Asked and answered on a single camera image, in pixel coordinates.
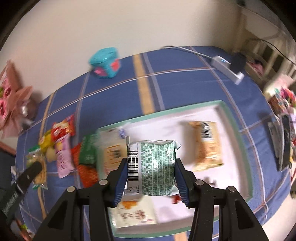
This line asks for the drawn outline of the pale yellow jelly cup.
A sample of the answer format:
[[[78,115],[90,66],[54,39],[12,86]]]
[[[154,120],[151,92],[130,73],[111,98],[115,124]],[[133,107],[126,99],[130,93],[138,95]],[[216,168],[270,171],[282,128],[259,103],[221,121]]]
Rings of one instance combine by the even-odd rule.
[[[52,146],[48,147],[48,149],[45,152],[45,157],[49,163],[57,160],[57,155],[56,155],[54,147],[52,147]]]

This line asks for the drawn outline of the blue plaid tablecloth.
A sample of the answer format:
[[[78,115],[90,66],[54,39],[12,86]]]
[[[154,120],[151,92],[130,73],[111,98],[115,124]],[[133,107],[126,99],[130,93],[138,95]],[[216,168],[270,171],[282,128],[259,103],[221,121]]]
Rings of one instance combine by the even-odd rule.
[[[160,49],[137,54],[121,60],[121,69],[114,78],[100,78],[90,71],[62,86],[39,104],[35,124],[19,136],[16,168],[23,171],[26,155],[40,135],[71,114],[76,125],[71,140],[74,146],[85,135],[110,124],[198,103],[209,108],[212,101],[226,109],[247,154],[236,175],[230,172],[234,166],[226,152],[223,166],[211,169],[213,177],[236,185],[248,175],[243,184],[249,184],[250,189],[241,193],[258,221],[265,224],[290,191],[290,170],[277,170],[267,126],[274,114],[248,75],[235,84],[211,67],[209,60],[192,52]]]

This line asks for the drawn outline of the clear wrapped bread bun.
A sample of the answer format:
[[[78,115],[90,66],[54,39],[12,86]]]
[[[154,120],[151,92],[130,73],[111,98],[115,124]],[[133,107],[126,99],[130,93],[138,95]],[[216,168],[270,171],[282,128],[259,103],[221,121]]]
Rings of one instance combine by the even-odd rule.
[[[97,132],[97,169],[100,179],[116,170],[123,158],[127,157],[126,131],[123,127]]]

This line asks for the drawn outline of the black plug adapter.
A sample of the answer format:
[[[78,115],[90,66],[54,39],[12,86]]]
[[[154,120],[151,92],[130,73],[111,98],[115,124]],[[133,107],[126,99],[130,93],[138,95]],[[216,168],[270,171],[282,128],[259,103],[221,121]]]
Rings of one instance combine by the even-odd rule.
[[[245,64],[246,64],[246,56],[240,52],[237,52],[231,58],[229,69],[233,73],[238,74],[244,69]]]

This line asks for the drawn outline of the light green printed snack packet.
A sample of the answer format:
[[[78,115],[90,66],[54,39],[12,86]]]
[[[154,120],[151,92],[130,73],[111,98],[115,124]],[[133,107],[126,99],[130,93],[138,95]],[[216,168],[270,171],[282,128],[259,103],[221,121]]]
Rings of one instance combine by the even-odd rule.
[[[175,140],[127,139],[126,195],[173,196],[179,193],[175,181]]]

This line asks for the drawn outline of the green peas snack packet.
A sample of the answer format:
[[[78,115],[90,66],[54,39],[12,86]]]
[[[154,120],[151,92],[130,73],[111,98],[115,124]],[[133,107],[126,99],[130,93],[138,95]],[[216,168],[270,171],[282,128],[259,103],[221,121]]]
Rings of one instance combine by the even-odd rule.
[[[30,148],[26,158],[27,167],[33,166],[33,171],[36,174],[36,177],[33,178],[33,188],[47,190],[47,165],[41,148],[38,145]]]

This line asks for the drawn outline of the cluttered side items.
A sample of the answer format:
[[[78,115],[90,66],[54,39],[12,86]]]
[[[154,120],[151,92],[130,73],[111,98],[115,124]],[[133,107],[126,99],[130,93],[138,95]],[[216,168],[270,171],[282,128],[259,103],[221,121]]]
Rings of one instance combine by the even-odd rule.
[[[275,120],[268,122],[268,128],[277,158],[278,171],[290,169],[291,181],[295,180],[295,92],[289,87],[295,79],[280,74],[265,90]]]

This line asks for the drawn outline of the tan wrapped cake packet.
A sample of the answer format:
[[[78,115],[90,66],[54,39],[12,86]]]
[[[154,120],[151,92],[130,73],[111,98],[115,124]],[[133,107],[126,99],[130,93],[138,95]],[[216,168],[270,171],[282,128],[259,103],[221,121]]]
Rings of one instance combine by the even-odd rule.
[[[223,165],[222,147],[217,123],[212,121],[191,121],[189,125],[195,135],[195,163],[193,170],[204,171]]]

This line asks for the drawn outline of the orange red patterned packet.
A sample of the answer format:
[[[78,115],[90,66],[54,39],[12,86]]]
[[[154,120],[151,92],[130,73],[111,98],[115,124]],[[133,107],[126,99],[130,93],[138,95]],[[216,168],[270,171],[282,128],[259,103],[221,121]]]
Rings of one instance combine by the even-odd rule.
[[[79,164],[80,149],[80,143],[71,149],[72,159],[83,187],[89,188],[98,182],[98,174],[95,168]]]

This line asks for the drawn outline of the white packet with orange print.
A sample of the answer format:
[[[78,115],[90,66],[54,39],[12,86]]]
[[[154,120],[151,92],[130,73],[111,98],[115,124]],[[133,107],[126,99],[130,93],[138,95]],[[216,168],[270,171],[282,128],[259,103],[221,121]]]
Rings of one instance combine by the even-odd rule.
[[[156,225],[154,205],[150,196],[126,195],[111,209],[112,223],[116,228],[136,225]]]

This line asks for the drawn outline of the pink flower bouquet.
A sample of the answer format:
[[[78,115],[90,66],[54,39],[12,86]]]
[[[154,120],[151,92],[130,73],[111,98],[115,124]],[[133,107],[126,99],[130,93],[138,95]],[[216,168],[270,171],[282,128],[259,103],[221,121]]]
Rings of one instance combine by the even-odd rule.
[[[33,125],[37,103],[32,98],[33,87],[23,87],[15,65],[7,61],[1,72],[1,137],[18,137]]]

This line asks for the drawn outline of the red snack packet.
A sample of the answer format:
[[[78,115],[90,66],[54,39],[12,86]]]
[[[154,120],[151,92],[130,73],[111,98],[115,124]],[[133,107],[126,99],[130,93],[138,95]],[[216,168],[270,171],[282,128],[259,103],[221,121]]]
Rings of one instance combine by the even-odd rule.
[[[74,114],[66,117],[59,123],[53,123],[51,128],[51,138],[53,142],[56,142],[59,138],[70,134],[71,137],[75,136],[75,123]]]

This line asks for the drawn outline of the dark green biscuit packet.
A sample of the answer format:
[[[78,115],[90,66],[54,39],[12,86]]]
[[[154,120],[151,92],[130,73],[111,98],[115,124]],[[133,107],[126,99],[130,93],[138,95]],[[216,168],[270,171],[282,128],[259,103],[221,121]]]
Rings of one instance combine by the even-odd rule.
[[[97,135],[86,135],[81,142],[79,164],[96,168],[97,164]]]

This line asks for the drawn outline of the teal house-shaped tin box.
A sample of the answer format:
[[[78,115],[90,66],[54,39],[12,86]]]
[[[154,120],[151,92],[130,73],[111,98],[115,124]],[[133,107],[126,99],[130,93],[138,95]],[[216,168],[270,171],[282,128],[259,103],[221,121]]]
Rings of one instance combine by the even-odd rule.
[[[121,68],[118,51],[114,47],[100,49],[91,56],[88,63],[101,78],[114,78]]]

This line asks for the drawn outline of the purple pink snack packet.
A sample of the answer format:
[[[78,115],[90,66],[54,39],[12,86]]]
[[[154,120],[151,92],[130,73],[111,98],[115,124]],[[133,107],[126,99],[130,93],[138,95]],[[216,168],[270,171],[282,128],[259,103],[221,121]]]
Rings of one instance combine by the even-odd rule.
[[[62,179],[75,170],[71,156],[69,133],[55,142],[55,152],[57,155],[58,177]]]

